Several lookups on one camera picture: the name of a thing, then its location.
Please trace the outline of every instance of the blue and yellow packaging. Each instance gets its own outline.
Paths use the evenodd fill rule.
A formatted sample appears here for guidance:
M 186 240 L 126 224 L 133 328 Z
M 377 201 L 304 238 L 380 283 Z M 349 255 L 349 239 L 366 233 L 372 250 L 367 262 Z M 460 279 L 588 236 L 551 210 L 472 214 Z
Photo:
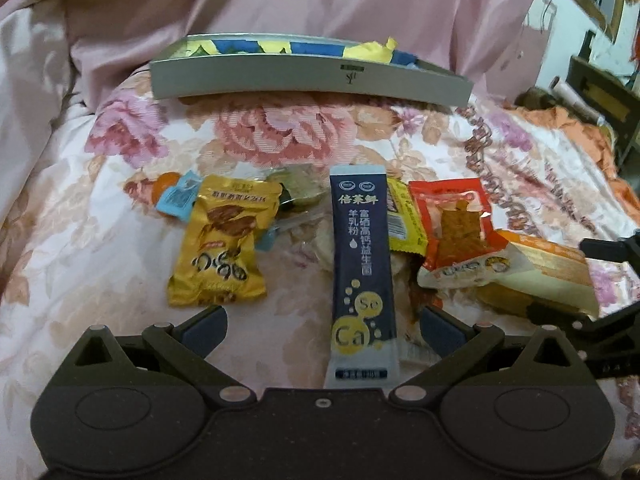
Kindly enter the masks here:
M 398 384 L 383 166 L 334 166 L 334 310 L 326 388 Z

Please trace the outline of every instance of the orange snack package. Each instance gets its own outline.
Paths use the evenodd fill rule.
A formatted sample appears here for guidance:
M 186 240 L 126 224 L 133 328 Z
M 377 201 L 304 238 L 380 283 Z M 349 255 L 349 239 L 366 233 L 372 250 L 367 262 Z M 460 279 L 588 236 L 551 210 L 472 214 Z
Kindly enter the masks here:
M 429 243 L 417 281 L 427 288 L 484 285 L 532 265 L 491 222 L 480 180 L 410 182 Z

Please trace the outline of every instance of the screw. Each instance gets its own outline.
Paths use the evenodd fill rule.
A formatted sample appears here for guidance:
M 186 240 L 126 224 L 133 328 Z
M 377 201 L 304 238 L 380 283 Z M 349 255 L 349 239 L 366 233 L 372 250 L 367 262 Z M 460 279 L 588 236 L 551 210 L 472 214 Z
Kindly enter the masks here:
M 404 400 L 405 402 L 415 402 L 417 400 L 424 399 L 426 396 L 426 390 L 420 386 L 411 386 L 409 384 L 407 386 L 400 386 L 399 388 L 396 388 L 396 397 L 400 400 Z
M 328 408 L 332 402 L 330 399 L 316 399 L 316 406 L 318 408 Z
M 227 386 L 220 390 L 219 395 L 226 402 L 243 402 L 251 397 L 251 390 L 246 386 Z

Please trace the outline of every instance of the gold candy wrapper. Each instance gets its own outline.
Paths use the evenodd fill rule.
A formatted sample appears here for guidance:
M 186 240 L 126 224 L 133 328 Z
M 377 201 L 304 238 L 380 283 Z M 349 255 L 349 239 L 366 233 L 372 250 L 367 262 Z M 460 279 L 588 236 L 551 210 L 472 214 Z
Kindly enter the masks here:
M 229 303 L 265 294 L 255 236 L 273 221 L 281 191 L 276 182 L 204 179 L 167 285 L 169 304 Z

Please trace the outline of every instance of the floral bedspread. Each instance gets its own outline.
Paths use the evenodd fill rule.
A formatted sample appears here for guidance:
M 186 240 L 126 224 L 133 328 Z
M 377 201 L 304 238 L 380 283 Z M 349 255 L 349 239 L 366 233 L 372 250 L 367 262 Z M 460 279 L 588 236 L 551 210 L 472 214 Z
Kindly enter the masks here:
M 72 97 L 0 231 L 3 479 L 31 479 L 44 470 L 28 417 L 87 326 L 135 334 L 196 312 L 166 303 L 184 227 L 155 212 L 154 180 L 187 170 L 251 177 L 299 162 L 383 164 L 405 181 L 478 176 L 496 227 L 571 246 L 636 228 L 600 170 L 562 132 L 475 98 L 459 110 L 313 93 L 156 102 L 145 71 L 127 79 L 96 116 Z M 332 277 L 305 243 L 309 229 L 280 236 L 272 251 L 258 254 L 268 296 L 227 308 L 228 337 L 208 358 L 258 393 L 267 386 L 322 386 Z M 627 267 L 593 262 L 591 270 L 603 315 L 640 298 Z M 394 292 L 402 327 L 406 283 L 397 280 Z M 531 330 L 524 320 L 482 307 L 472 290 L 449 294 L 445 309 L 469 323 Z M 640 387 L 636 378 L 602 387 L 617 421 L 603 464 L 611 472 L 640 442 Z

